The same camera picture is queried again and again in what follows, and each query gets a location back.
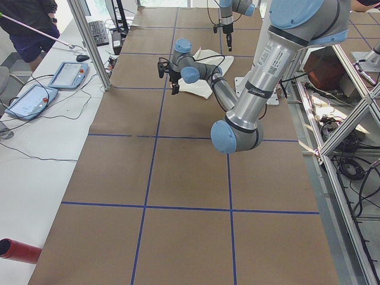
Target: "red tube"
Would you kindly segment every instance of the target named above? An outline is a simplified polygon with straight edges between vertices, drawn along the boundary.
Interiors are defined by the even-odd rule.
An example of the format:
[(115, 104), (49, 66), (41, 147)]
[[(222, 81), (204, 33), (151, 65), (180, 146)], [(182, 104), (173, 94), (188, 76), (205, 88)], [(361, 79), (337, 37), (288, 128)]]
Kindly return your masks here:
[(11, 239), (0, 240), (0, 257), (37, 264), (42, 249)]

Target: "electronic device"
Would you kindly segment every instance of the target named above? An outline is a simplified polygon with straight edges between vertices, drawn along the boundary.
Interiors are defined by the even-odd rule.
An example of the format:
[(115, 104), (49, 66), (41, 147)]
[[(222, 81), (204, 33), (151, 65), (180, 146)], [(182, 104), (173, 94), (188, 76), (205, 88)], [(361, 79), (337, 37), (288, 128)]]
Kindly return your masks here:
[(77, 62), (83, 62), (90, 59), (88, 55), (77, 55), (76, 61)]
[(49, 106), (58, 90), (40, 84), (31, 86), (20, 98), (5, 109), (5, 113), (21, 120), (31, 120)]
[(76, 89), (84, 80), (88, 72), (85, 62), (63, 62), (48, 84), (57, 89)]
[(121, 48), (123, 47), (123, 40), (121, 38), (121, 34), (117, 31), (112, 33), (112, 49), (115, 55), (119, 55), (121, 52)]
[(108, 33), (106, 31), (105, 22), (100, 21), (100, 20), (93, 21), (93, 22), (89, 22), (88, 26), (95, 40), (96, 46), (106, 46), (109, 44)]

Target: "label sticker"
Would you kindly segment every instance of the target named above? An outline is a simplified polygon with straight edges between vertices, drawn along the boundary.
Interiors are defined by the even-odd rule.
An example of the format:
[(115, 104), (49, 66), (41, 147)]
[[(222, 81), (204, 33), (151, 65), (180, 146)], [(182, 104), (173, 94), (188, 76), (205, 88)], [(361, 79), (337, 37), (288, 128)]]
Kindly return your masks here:
[(258, 60), (258, 64), (261, 65), (265, 73), (277, 77), (284, 68), (289, 56), (290, 52), (287, 50), (274, 50), (272, 45), (268, 43)]

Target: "white desk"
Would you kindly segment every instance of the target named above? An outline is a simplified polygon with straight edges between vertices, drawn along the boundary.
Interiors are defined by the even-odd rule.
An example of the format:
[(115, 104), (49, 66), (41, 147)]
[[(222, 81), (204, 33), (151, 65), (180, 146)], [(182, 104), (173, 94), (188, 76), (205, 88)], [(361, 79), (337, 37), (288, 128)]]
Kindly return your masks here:
[[(83, 46), (82, 38), (74, 21), (71, 21), (60, 39), (70, 44)], [(54, 74), (62, 61), (75, 61), (75, 50), (73, 52), (61, 43), (55, 43), (33, 76)], [(111, 45), (99, 47), (99, 52), (103, 62), (106, 62), (109, 57), (107, 52), (113, 53)], [(90, 60), (87, 63), (90, 69), (83, 84), (87, 83), (96, 73)], [(51, 77), (42, 78), (39, 81), (47, 84), (50, 79)], [(25, 91), (30, 84), (25, 86), (21, 92)], [(84, 91), (90, 93), (92, 98), (78, 119), (39, 118), (15, 129), (12, 139), (0, 142), (41, 158), (78, 159), (88, 134), (88, 128), (103, 96), (103, 87), (99, 78), (95, 76), (84, 88)], [(52, 104), (71, 97), (45, 110), (43, 116), (77, 117), (89, 95), (82, 91), (74, 95), (73, 93), (73, 91), (60, 91)], [(2, 121), (9, 119), (12, 118), (8, 115), (2, 117)], [(23, 123), (19, 120), (5, 122), (9, 128)], [(0, 239), (10, 238), (43, 247), (75, 163), (30, 159), (0, 145), (0, 165), (0, 181), (2, 181)], [(0, 259), (1, 284), (26, 285), (34, 267), (35, 265)]]

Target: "robotic arm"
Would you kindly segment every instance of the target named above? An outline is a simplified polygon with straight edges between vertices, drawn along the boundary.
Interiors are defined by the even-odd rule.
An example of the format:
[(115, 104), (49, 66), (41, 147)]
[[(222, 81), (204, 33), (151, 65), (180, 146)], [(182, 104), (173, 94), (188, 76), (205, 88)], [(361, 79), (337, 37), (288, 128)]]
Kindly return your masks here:
[(233, 32), (233, 13), (236, 12), (246, 16), (252, 16), (255, 11), (255, 5), (252, 0), (220, 0), (220, 23), (214, 25), (214, 33), (217, 28), (222, 28), (223, 34), (226, 35), (228, 51), (232, 51), (232, 32)]
[(258, 120), (261, 109), (285, 73), (295, 53), (304, 48), (329, 46), (347, 38), (350, 0), (273, 0), (270, 7), (269, 42), (258, 64), (252, 67), (239, 98), (214, 65), (195, 62), (186, 39), (176, 42), (170, 62), (159, 63), (160, 77), (169, 73), (171, 82), (182, 77), (193, 83), (205, 79), (226, 111), (211, 128), (211, 140), (222, 153), (251, 150), (263, 138)]

